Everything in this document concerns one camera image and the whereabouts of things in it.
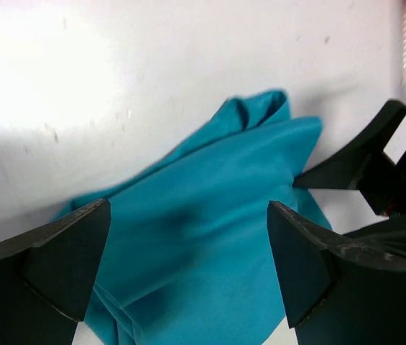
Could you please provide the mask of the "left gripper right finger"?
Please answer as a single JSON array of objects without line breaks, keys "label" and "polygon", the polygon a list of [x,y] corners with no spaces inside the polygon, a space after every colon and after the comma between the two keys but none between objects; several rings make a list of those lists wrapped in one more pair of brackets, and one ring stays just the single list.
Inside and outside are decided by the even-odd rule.
[{"label": "left gripper right finger", "polygon": [[406,344],[406,256],[319,226],[280,202],[267,230],[299,344]]}]

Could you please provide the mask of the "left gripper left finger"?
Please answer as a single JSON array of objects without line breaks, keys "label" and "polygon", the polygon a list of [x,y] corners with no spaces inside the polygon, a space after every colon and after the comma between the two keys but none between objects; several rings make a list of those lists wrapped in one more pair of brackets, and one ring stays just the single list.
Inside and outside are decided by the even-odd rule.
[{"label": "left gripper left finger", "polygon": [[0,344],[71,344],[111,223],[99,199],[0,242]]}]

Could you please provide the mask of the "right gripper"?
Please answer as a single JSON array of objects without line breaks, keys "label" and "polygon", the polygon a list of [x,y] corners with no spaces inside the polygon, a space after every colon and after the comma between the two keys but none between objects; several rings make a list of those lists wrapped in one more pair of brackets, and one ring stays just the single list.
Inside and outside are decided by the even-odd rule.
[{"label": "right gripper", "polygon": [[[386,101],[356,137],[328,159],[298,175],[293,186],[355,190],[357,185],[376,215],[406,214],[406,151],[397,163],[383,153],[405,116],[403,102]],[[362,178],[357,184],[361,171]]]}]

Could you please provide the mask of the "teal t-shirt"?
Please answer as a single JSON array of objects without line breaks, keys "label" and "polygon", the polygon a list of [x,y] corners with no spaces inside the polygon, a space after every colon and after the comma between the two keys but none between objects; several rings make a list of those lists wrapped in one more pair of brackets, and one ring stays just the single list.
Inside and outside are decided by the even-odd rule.
[{"label": "teal t-shirt", "polygon": [[227,100],[138,176],[82,195],[105,198],[111,225],[85,322],[105,344],[262,344],[284,318],[267,234],[279,201],[328,220],[293,188],[322,122],[292,118],[287,96]]}]

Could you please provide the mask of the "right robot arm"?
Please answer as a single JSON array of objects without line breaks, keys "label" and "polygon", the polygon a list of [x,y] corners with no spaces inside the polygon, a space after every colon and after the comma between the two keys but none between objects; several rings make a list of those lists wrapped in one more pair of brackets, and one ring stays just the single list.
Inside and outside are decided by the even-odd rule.
[{"label": "right robot arm", "polygon": [[385,221],[348,234],[406,256],[406,150],[393,162],[384,148],[406,116],[406,105],[386,101],[372,121],[345,147],[298,175],[304,189],[357,190]]}]

